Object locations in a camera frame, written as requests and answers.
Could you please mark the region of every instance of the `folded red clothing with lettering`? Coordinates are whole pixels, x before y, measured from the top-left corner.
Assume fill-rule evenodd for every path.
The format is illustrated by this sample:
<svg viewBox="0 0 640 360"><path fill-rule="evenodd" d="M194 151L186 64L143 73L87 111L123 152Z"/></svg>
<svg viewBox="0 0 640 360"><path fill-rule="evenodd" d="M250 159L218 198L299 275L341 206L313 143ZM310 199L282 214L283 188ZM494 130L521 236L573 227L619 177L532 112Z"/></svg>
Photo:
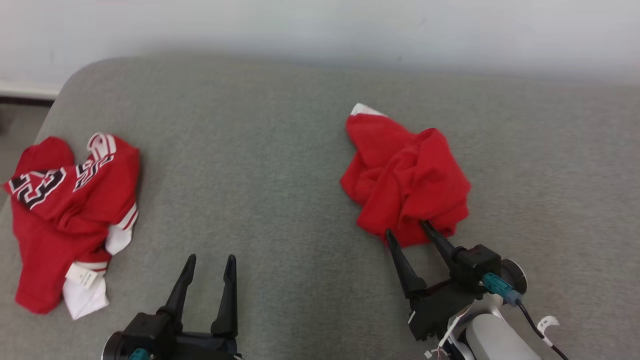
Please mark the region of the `folded red clothing with lettering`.
<svg viewBox="0 0 640 360"><path fill-rule="evenodd" d="M4 184L22 259L15 300L34 313L48 313L63 294L74 319L107 306L102 275L131 240L139 151L103 133L87 150L75 165L67 143L49 137L22 153Z"/></svg>
<svg viewBox="0 0 640 360"><path fill-rule="evenodd" d="M361 205L357 224L381 236L391 229L400 246L429 240L419 225L429 220L446 236L467 217L471 185L438 129L407 131L363 104L346 123L356 154L340 183Z"/></svg>

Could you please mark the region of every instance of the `gray fabric surface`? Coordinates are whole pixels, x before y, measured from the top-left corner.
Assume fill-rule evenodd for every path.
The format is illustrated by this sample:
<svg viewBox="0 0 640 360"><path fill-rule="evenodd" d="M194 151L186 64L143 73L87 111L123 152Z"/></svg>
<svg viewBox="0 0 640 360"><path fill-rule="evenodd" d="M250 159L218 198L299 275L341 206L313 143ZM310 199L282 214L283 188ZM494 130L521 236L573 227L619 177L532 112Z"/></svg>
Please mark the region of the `gray fabric surface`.
<svg viewBox="0 0 640 360"><path fill-rule="evenodd" d="M112 332L163 305L194 252L185 328L209 328L235 254L247 359L422 359L435 343L412 338L393 262L339 186L356 102L448 137L473 185L452 241L518 262L525 304L536 319L558 317L548 335L569 358L637 357L638 89L206 58L103 61L65 85L38 141L60 136L78 160L96 131L139 147L140 217L106 276L111 305L73 322L62 304L37 316L13 302L20 257L4 207L4 356L98 358ZM447 276L433 246L406 255L428 283ZM504 314L557 359L522 315Z"/></svg>

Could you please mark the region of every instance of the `teal connector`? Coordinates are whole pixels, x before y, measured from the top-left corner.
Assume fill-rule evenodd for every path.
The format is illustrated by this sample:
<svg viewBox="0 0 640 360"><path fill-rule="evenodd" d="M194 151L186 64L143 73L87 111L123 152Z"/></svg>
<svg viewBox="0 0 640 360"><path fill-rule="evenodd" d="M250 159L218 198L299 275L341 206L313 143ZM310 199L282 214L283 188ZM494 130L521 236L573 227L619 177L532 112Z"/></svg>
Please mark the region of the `teal connector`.
<svg viewBox="0 0 640 360"><path fill-rule="evenodd" d="M492 272L488 272L483 276L483 282L484 287L489 292L500 295L512 306L516 306L517 300L522 300L522 294L515 291L511 285Z"/></svg>
<svg viewBox="0 0 640 360"><path fill-rule="evenodd" d="M149 359L151 359L151 355L149 355L149 353L143 348L137 348L136 351L134 351L133 354L129 356L129 360L149 360Z"/></svg>

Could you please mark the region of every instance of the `red cloth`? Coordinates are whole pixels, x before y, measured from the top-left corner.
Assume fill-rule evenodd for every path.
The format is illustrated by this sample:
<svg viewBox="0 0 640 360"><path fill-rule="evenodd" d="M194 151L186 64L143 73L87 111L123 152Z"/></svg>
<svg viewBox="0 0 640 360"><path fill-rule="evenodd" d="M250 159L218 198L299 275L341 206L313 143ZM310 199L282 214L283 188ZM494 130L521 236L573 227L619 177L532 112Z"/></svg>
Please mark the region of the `red cloth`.
<svg viewBox="0 0 640 360"><path fill-rule="evenodd" d="M106 267L109 225L127 229L136 215L138 150L102 133L89 140L87 150L87 161L75 165L67 143L49 137L22 153L4 184L22 258L15 301L34 313L58 305L74 261Z"/></svg>
<svg viewBox="0 0 640 360"><path fill-rule="evenodd" d="M471 185L438 129L412 134L382 115L359 113L347 119L357 149L340 183L363 207L358 225L381 236L391 229L400 246L429 240L419 220L432 221L446 236L467 217Z"/></svg>

